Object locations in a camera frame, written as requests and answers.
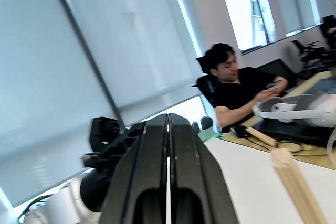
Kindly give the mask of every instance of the black office chair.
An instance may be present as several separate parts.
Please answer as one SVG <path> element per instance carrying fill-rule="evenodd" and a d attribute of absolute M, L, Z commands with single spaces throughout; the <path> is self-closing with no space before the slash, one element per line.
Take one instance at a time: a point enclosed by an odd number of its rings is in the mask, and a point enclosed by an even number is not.
<path fill-rule="evenodd" d="M 329 68 L 322 62 L 325 57 L 326 49 L 324 47 L 316 48 L 318 41 L 312 42 L 304 46 L 297 39 L 293 43 L 299 49 L 299 57 L 303 62 L 302 70 L 297 73 L 300 79 L 307 80 L 318 72 L 329 70 Z"/>

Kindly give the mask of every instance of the black t-shirt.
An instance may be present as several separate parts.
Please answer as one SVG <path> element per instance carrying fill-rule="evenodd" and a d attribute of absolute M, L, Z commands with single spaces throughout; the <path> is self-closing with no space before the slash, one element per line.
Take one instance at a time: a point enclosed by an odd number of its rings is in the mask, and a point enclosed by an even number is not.
<path fill-rule="evenodd" d="M 224 106 L 230 110 L 238 109 L 251 101 L 257 93 L 265 90 L 266 85 L 272 83 L 276 78 L 273 74 L 264 73 L 250 67 L 239 69 L 238 76 L 240 84 L 219 82 L 216 85 L 214 93 L 214 107 Z M 243 118 L 235 125 L 245 122 L 252 116 L 253 113 Z M 231 126 L 223 129 L 222 131 L 228 131 Z"/>

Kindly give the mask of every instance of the headrest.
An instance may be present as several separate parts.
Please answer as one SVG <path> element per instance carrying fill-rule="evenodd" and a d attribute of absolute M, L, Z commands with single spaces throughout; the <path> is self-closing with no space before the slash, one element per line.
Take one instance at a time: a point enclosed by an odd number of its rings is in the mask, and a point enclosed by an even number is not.
<path fill-rule="evenodd" d="M 202 72 L 205 74 L 210 74 L 210 67 L 207 65 L 207 56 L 203 56 L 203 57 L 198 57 L 196 58 L 196 60 L 198 61 L 198 63 L 201 65 L 202 68 Z"/>

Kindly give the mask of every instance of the wooden stick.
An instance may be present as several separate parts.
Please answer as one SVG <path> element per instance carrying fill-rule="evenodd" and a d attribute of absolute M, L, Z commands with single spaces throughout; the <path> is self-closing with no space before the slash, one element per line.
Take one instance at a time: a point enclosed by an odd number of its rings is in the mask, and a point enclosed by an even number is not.
<path fill-rule="evenodd" d="M 273 166 L 305 224 L 327 224 L 327 220 L 304 180 L 299 167 L 285 148 L 272 150 Z"/>
<path fill-rule="evenodd" d="M 263 134 L 260 131 L 257 131 L 254 128 L 247 128 L 246 131 L 248 133 L 250 133 L 252 136 L 255 136 L 256 138 L 258 138 L 259 140 L 263 141 L 264 143 L 275 147 L 277 145 L 277 141 L 274 138 L 271 138 L 269 136 L 266 136 L 265 134 Z"/>

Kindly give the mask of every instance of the black cable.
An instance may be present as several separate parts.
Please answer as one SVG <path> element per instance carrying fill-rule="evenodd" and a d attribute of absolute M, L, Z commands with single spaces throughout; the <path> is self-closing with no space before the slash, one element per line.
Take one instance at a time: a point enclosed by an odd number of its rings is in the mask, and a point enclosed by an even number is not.
<path fill-rule="evenodd" d="M 262 147 L 262 148 L 264 148 L 264 149 L 266 149 L 266 150 L 268 150 L 268 151 L 271 151 L 271 149 L 269 149 L 269 148 L 263 146 L 262 144 L 258 144 L 258 143 L 256 143 L 256 142 L 252 141 L 250 138 L 246 138 L 246 139 L 249 140 L 251 143 L 253 143 L 253 144 L 255 144 L 255 145 L 258 145 L 258 146 L 260 146 L 260 147 Z"/>
<path fill-rule="evenodd" d="M 262 144 L 258 144 L 256 142 L 252 141 L 250 138 L 246 138 L 246 139 L 249 140 L 251 143 L 253 143 L 255 145 L 258 145 L 258 146 L 260 146 L 260 147 L 262 147 L 262 148 L 264 148 L 264 149 L 266 149 L 268 151 L 271 151 L 270 148 L 267 148 L 267 147 L 263 146 Z M 291 151 L 291 150 L 289 150 L 294 157 L 325 157 L 325 156 L 327 156 L 326 153 L 325 154 L 298 155 L 301 152 L 307 151 L 307 150 L 304 149 L 304 146 L 303 146 L 302 143 L 295 142 L 293 139 L 288 138 L 288 137 L 281 137 L 281 138 L 277 138 L 276 140 L 277 140 L 276 148 L 279 148 L 279 145 L 285 144 L 285 143 L 299 145 L 300 146 L 300 150 L 298 150 L 298 151 Z"/>
<path fill-rule="evenodd" d="M 298 145 L 300 147 L 300 149 L 298 151 L 290 151 L 292 154 L 300 153 L 300 152 L 305 150 L 302 143 L 295 142 L 293 139 L 291 139 L 289 137 L 280 137 L 280 138 L 277 138 L 276 140 L 277 140 L 276 148 L 280 148 L 281 144 L 295 144 L 295 145 Z"/>

